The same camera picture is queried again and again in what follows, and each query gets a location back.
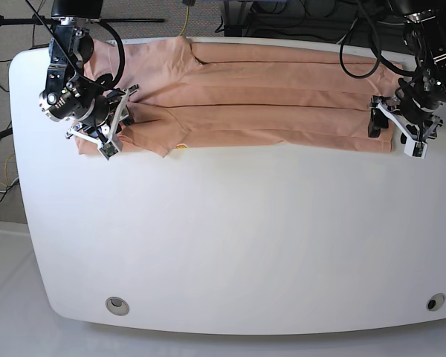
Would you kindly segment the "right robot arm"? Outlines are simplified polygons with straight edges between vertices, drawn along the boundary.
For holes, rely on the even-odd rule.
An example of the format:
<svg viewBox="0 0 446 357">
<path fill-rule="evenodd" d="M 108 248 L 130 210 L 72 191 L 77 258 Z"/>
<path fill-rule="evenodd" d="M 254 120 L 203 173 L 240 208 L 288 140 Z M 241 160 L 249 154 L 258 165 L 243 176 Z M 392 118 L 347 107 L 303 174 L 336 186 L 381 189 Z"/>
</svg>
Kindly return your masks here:
<svg viewBox="0 0 446 357">
<path fill-rule="evenodd" d="M 118 133 L 133 122 L 127 102 L 139 87 L 117 86 L 125 68 L 125 52 L 120 36 L 102 21 L 102 7 L 101 1 L 53 3 L 51 18 L 56 23 L 46 28 L 51 35 L 50 64 L 39 107 L 54 122 L 74 122 L 67 138 L 95 144 L 105 158 L 110 158 L 123 148 Z M 86 27 L 89 22 L 96 22 L 114 37 L 118 54 L 116 74 L 103 74 L 96 80 L 85 75 L 84 66 L 94 53 L 94 42 Z"/>
</svg>

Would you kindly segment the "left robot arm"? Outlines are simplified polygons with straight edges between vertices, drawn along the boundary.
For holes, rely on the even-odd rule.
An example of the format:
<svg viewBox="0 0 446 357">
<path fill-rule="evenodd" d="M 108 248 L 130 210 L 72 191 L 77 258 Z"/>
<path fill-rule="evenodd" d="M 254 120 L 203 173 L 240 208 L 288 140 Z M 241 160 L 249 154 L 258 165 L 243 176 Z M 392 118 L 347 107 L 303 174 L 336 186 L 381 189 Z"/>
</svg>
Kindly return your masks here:
<svg viewBox="0 0 446 357">
<path fill-rule="evenodd" d="M 421 149 L 443 124 L 433 113 L 446 103 L 446 1 L 376 1 L 380 9 L 376 14 L 369 13 L 364 1 L 357 5 L 369 25 L 368 43 L 376 61 L 366 74 L 353 74 L 348 68 L 343 71 L 362 80 L 383 65 L 399 76 L 394 104 L 387 97 L 373 98 L 368 136 L 377 138 L 393 122 L 402 133 L 403 144 L 413 142 Z M 403 41 L 416 62 L 413 71 L 397 67 L 382 54 L 377 25 L 388 16 L 404 21 Z"/>
</svg>

